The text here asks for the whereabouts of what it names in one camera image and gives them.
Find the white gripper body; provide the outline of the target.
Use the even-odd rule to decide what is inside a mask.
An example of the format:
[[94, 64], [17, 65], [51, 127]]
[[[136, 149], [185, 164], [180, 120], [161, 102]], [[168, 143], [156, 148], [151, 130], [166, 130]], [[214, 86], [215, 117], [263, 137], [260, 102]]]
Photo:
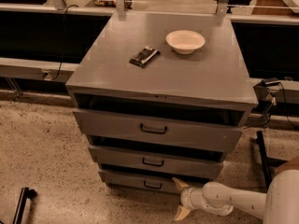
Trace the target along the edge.
[[234, 208], [227, 204], [213, 205], [203, 194], [201, 188], [188, 187], [180, 193], [180, 205], [186, 207], [190, 211], [202, 209], [210, 214], [218, 216], [228, 216]]

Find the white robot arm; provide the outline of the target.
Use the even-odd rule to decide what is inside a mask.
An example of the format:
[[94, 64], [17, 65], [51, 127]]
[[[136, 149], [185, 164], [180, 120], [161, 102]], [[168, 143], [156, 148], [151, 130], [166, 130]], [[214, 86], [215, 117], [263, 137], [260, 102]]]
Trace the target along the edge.
[[218, 182], [207, 182], [198, 188], [175, 177], [173, 181], [180, 193], [175, 221], [181, 221], [197, 209], [228, 216], [237, 208], [261, 219], [263, 224], [299, 224], [298, 170], [285, 170], [276, 175], [266, 193], [233, 189]]

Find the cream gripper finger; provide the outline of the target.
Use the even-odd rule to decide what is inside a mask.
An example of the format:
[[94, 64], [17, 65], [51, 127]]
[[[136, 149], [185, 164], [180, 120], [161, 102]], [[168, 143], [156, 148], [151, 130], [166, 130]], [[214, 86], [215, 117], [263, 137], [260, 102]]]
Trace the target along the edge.
[[186, 182], [180, 180], [179, 178], [173, 177], [172, 180], [175, 182], [178, 191], [183, 191], [189, 187]]
[[175, 214], [174, 220], [175, 221], [181, 221], [185, 217], [187, 217], [190, 212], [191, 211], [189, 209], [187, 209], [186, 207], [180, 205], [178, 207], [177, 213]]

